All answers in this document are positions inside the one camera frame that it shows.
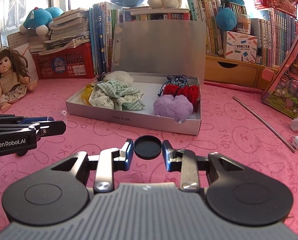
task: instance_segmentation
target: red basket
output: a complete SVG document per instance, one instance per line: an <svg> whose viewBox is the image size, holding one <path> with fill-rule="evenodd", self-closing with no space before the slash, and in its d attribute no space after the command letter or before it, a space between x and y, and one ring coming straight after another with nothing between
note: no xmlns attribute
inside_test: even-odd
<svg viewBox="0 0 298 240"><path fill-rule="evenodd" d="M48 55L32 55L39 79L94 78L91 44L64 49Z"/></svg>
<svg viewBox="0 0 298 240"><path fill-rule="evenodd" d="M253 0L256 9L275 8L297 18L298 0Z"/></svg>

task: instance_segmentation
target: doll hair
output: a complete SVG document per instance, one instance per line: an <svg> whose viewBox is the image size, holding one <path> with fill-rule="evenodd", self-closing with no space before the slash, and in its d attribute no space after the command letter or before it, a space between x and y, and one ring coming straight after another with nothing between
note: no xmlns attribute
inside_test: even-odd
<svg viewBox="0 0 298 240"><path fill-rule="evenodd" d="M20 75L23 77L28 76L28 61L24 56L19 54L18 51L8 47L2 47L0 49L0 60L4 57L10 59L12 70L17 74L18 81L20 81Z"/></svg>

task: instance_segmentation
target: open box lid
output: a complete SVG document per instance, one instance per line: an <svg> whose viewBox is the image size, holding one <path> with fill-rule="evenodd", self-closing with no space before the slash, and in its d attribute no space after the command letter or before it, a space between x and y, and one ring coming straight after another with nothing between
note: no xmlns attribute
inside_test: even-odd
<svg viewBox="0 0 298 240"><path fill-rule="evenodd" d="M147 20L115 25L112 71L195 76L203 84L206 25Z"/></svg>

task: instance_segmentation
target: pink tablecloth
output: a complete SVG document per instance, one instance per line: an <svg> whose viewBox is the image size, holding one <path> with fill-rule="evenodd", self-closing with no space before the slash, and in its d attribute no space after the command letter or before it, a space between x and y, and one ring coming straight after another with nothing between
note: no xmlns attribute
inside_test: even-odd
<svg viewBox="0 0 298 240"><path fill-rule="evenodd" d="M47 116L52 111L66 109L65 100L81 89L87 80L40 80L38 89L28 93L13 104L7 113L24 116ZM127 138L136 139L145 134L168 139L174 148L187 148L197 155L217 151L238 162L285 183L294 195L294 206L288 225L298 234L298 151L292 153L265 125L232 99L236 96L270 123L287 140L293 133L290 119L261 103L261 95L230 88L204 85L202 88L202 124L199 136L189 136L156 130L148 130L115 123L96 121L68 115L64 135L43 138L38 147L23 157L14 154L0 157L0 230L8 220L1 206L3 191L12 182L77 151L98 154L110 147L121 147ZM134 156L129 172L115 173L119 182L179 183L179 173L167 173L162 156L144 161ZM88 185L92 185L94 173ZM201 185L206 186L201 173Z"/></svg>

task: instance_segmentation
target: purple fluffy pom pom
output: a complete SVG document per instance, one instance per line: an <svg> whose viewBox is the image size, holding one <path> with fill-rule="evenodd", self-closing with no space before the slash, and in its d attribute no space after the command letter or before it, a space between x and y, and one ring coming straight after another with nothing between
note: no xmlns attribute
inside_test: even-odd
<svg viewBox="0 0 298 240"><path fill-rule="evenodd" d="M184 96L163 95L153 103L155 115L173 118L176 122L184 122L193 112L193 105Z"/></svg>

